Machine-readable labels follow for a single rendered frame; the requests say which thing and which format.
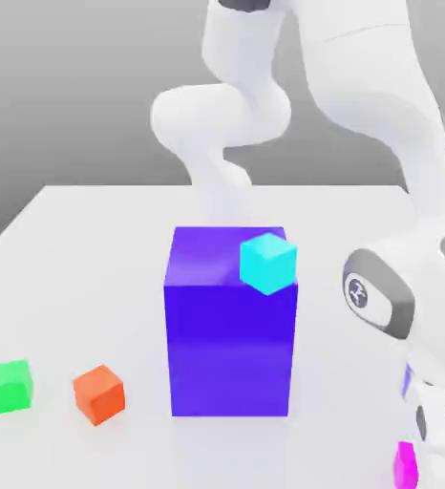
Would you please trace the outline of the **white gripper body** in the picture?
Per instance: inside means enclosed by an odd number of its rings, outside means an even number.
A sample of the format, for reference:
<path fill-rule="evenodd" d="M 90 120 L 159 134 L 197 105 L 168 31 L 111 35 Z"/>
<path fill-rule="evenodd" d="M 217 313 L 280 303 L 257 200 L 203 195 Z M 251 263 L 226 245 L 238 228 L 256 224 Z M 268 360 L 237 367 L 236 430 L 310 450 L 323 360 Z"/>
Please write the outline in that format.
<path fill-rule="evenodd" d="M 445 489 L 445 393 L 418 395 L 416 426 L 418 489 Z"/>

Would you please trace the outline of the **small magenta cube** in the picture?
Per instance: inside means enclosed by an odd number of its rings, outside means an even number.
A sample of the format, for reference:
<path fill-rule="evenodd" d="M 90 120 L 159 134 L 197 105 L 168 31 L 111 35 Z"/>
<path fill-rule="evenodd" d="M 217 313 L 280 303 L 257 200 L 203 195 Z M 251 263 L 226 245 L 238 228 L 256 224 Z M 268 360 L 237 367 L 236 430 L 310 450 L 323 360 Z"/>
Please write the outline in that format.
<path fill-rule="evenodd" d="M 416 489 L 418 483 L 418 469 L 413 445 L 410 442 L 400 441 L 397 445 L 394 463 L 393 478 L 395 489 Z"/>

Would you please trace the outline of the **small cyan cube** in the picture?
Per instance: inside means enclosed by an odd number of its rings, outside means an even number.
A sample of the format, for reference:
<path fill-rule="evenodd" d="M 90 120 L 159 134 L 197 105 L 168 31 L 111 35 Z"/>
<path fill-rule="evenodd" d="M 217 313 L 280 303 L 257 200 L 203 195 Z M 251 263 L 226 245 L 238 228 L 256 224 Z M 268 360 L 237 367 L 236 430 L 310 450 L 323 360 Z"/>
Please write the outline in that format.
<path fill-rule="evenodd" d="M 298 248 L 272 233 L 240 245 L 240 279 L 269 296 L 296 283 Z"/>

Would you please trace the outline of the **small orange cube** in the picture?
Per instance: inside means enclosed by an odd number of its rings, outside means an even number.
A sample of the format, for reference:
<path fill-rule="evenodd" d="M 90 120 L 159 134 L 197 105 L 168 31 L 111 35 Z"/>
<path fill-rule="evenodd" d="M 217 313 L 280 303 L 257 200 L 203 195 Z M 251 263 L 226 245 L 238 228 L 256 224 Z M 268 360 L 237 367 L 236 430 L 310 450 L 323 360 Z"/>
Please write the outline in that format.
<path fill-rule="evenodd" d="M 122 380 L 107 366 L 100 365 L 73 380 L 77 408 L 98 426 L 126 406 Z"/>

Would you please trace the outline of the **small green cube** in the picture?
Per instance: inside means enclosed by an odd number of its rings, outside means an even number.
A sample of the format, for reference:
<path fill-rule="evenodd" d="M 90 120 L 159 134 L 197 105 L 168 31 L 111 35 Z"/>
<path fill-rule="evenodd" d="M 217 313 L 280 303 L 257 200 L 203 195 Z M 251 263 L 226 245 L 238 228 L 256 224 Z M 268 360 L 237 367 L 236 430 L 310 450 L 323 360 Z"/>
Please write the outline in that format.
<path fill-rule="evenodd" d="M 32 406 L 33 379 L 26 359 L 0 363 L 0 414 Z"/>

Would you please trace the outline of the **large purple box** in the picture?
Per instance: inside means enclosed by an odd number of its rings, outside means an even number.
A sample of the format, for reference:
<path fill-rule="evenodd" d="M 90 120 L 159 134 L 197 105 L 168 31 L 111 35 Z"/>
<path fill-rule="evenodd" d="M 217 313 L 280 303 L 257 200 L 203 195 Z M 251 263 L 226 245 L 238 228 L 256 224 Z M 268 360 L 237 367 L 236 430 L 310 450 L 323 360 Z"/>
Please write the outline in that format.
<path fill-rule="evenodd" d="M 280 226 L 174 230 L 163 284 L 174 416 L 288 413 L 298 283 L 266 296 L 240 279 L 240 245 Z"/>

